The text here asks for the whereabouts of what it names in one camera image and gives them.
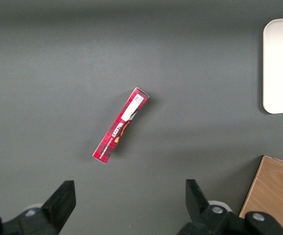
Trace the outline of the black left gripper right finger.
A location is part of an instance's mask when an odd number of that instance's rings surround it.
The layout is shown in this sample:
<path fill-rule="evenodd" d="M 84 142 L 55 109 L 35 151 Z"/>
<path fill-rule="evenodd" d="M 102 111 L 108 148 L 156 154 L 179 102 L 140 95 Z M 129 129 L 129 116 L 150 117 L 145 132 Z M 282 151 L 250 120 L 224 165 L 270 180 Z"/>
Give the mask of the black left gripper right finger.
<path fill-rule="evenodd" d="M 191 222 L 179 235 L 283 235 L 283 227 L 271 215 L 250 211 L 240 218 L 221 205 L 212 205 L 194 179 L 186 180 L 186 207 Z"/>

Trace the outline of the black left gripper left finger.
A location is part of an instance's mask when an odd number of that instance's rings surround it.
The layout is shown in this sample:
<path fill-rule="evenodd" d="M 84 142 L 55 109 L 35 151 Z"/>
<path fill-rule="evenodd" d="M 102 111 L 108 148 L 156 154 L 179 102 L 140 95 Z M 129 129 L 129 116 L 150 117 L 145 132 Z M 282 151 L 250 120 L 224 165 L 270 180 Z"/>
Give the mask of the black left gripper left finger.
<path fill-rule="evenodd" d="M 0 217 L 0 235 L 58 235 L 75 205 L 74 181 L 64 181 L 41 207 L 24 210 L 7 222 Z"/>

